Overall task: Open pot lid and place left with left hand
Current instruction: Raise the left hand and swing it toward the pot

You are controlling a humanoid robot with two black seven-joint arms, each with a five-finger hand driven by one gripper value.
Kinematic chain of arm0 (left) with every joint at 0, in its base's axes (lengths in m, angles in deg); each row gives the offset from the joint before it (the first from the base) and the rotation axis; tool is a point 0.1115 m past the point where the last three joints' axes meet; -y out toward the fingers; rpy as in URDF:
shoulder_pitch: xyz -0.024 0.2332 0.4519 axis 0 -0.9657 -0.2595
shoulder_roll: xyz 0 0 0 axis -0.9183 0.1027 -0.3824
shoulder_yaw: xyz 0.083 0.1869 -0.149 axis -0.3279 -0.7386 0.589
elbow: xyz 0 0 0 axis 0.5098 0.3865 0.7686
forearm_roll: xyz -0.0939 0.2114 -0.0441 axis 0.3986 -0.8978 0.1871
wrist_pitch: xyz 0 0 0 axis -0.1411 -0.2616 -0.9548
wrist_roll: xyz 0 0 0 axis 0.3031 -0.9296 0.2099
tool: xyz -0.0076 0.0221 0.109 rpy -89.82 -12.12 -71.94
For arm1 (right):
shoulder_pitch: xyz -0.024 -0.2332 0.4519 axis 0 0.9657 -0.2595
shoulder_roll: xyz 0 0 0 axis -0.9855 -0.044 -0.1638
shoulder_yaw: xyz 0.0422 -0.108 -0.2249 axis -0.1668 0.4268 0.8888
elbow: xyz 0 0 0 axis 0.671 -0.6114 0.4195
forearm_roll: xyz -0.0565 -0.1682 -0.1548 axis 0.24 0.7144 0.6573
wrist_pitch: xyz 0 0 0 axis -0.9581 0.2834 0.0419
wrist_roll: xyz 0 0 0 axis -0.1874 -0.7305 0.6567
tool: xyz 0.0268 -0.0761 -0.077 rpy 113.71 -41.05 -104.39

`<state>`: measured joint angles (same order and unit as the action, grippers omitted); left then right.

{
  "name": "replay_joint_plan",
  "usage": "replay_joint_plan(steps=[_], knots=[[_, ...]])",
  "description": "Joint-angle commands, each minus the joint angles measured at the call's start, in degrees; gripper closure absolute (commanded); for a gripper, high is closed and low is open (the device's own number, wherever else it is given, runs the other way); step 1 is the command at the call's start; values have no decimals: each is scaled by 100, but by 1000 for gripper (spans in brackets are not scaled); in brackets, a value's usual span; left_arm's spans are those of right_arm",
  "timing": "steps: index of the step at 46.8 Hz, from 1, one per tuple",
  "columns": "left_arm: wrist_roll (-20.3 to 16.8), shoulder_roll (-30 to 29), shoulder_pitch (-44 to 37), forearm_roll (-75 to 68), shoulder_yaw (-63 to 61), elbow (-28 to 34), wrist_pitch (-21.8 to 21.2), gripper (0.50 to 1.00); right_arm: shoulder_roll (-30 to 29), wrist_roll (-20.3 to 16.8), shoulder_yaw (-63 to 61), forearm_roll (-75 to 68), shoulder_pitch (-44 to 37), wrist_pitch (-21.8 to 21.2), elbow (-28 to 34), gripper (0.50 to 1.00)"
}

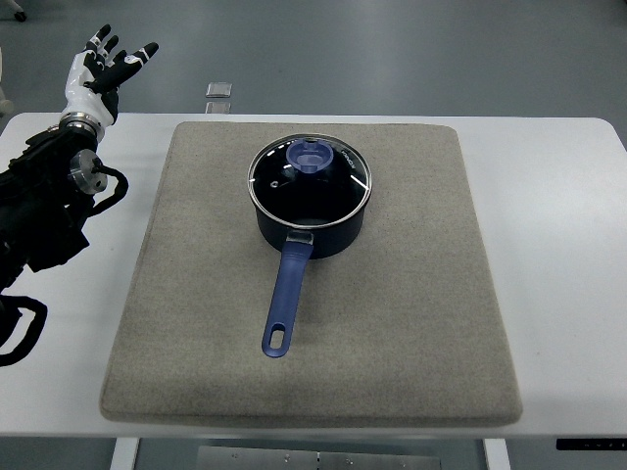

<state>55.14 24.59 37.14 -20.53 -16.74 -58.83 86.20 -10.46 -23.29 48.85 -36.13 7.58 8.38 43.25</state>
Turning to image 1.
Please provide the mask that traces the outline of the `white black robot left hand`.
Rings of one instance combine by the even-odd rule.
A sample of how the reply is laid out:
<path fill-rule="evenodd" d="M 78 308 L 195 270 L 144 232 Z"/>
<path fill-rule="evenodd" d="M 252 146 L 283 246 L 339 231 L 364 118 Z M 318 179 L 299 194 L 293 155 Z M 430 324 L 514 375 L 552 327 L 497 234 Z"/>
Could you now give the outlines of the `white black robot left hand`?
<path fill-rule="evenodd" d="M 62 118 L 83 114 L 100 129 L 113 125 L 118 117 L 119 88 L 134 77 L 157 53 L 159 45 L 150 42 L 133 53 L 119 50 L 119 38 L 103 25 L 76 54 L 65 87 L 67 105 Z"/>

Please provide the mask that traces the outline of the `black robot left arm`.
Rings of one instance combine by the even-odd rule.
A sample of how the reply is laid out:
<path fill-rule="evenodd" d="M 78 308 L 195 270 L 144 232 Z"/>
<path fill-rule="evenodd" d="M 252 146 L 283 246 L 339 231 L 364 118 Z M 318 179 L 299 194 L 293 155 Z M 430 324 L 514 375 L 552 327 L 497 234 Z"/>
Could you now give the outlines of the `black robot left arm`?
<path fill-rule="evenodd" d="M 61 122 L 28 140 L 1 174 L 1 287 L 24 269 L 66 263 L 87 248 L 86 220 L 118 202 L 128 180 L 96 154 L 99 136 L 85 115 Z"/>

